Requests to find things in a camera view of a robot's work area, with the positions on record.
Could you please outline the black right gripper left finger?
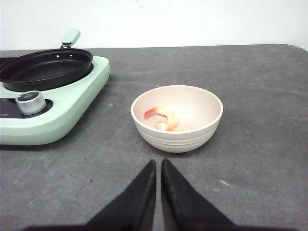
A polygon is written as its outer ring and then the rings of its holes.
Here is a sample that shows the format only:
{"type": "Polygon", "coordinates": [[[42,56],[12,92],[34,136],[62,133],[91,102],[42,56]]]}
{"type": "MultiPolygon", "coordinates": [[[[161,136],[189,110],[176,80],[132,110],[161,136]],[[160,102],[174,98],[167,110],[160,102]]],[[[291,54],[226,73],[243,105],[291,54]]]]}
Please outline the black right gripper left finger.
{"type": "Polygon", "coordinates": [[[156,162],[150,160],[129,186],[96,214],[91,231],[151,231],[156,203],[156,162]]]}

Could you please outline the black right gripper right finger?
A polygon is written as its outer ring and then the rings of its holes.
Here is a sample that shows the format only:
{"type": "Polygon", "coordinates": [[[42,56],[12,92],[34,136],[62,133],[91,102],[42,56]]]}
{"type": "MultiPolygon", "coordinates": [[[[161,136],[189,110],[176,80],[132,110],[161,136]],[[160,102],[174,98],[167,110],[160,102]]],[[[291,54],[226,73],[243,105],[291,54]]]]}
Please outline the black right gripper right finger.
{"type": "Polygon", "coordinates": [[[166,231],[232,231],[237,226],[208,202],[167,158],[161,163],[166,231]]]}

